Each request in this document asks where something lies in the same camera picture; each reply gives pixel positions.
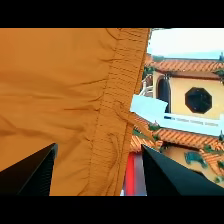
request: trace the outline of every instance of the red pole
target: red pole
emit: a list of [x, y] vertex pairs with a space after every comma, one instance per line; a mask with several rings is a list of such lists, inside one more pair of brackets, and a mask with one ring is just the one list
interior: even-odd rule
[[128, 156], [128, 163], [126, 169], [125, 183], [126, 183], [126, 195], [134, 196], [135, 194], [135, 154], [130, 153]]

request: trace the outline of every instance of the window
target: window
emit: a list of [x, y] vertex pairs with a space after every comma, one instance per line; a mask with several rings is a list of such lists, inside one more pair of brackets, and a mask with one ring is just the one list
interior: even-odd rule
[[191, 88], [185, 94], [185, 104], [193, 112], [204, 114], [212, 108], [212, 96], [204, 88]]

